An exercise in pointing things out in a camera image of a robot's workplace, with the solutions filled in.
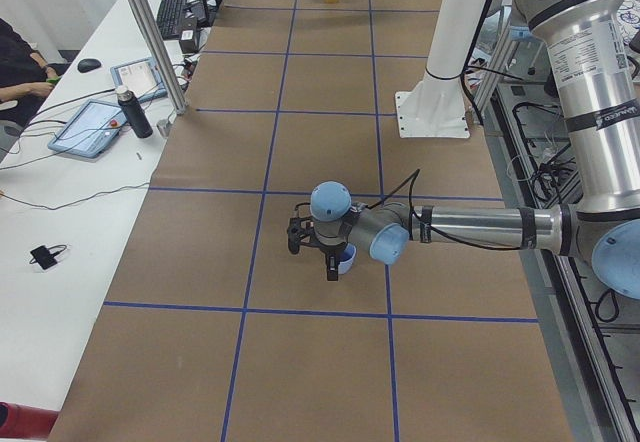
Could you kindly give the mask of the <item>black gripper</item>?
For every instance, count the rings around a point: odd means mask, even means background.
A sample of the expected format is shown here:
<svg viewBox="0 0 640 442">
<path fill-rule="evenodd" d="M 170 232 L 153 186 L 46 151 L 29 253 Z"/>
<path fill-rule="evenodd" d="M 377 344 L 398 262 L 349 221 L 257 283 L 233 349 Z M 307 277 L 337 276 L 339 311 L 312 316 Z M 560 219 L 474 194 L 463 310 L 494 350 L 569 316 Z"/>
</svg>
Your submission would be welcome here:
<svg viewBox="0 0 640 442">
<path fill-rule="evenodd" d="M 344 253 L 346 243 L 338 241 L 336 244 L 327 244 L 315 239 L 316 245 L 325 254 L 326 277 L 328 281 L 339 280 L 339 259 Z"/>
</svg>

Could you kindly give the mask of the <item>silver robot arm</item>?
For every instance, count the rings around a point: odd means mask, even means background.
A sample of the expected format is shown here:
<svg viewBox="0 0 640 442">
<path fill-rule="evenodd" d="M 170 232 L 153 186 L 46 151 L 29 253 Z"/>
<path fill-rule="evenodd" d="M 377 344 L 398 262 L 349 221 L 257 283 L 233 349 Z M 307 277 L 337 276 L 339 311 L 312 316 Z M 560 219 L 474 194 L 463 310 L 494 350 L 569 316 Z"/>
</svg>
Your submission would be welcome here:
<svg viewBox="0 0 640 442">
<path fill-rule="evenodd" d="M 616 13 L 624 0 L 513 0 L 547 48 L 580 174 L 577 204 L 549 209 L 470 209 L 401 203 L 366 205 L 336 182 L 318 185 L 289 249 L 320 249 L 336 279 L 340 255 L 356 246 L 393 264 L 406 244 L 452 241 L 488 250 L 542 249 L 586 262 L 601 282 L 639 294 L 639 101 Z"/>
</svg>

